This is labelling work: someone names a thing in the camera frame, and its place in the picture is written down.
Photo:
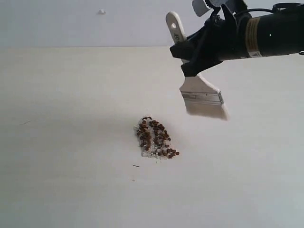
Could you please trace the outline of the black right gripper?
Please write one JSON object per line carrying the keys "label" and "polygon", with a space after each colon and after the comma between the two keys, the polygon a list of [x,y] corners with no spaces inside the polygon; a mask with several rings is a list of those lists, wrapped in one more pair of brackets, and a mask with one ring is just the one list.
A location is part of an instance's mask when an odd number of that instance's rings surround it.
{"label": "black right gripper", "polygon": [[181,59],[184,76],[196,76],[200,72],[226,60],[249,57],[245,45],[245,27],[249,20],[248,9],[232,13],[226,5],[212,10],[200,32],[182,41],[182,35],[173,32],[174,45],[170,52]]}

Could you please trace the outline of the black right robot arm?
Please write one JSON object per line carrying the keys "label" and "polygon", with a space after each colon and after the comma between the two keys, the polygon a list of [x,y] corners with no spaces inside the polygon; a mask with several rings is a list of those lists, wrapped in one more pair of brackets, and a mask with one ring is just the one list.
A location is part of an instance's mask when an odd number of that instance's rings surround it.
{"label": "black right robot arm", "polygon": [[260,17],[252,17],[255,9],[248,9],[242,0],[204,0],[202,5],[213,9],[204,26],[170,48],[174,58],[185,60],[181,65],[185,77],[227,60],[285,56],[304,50],[301,3],[277,3]]}

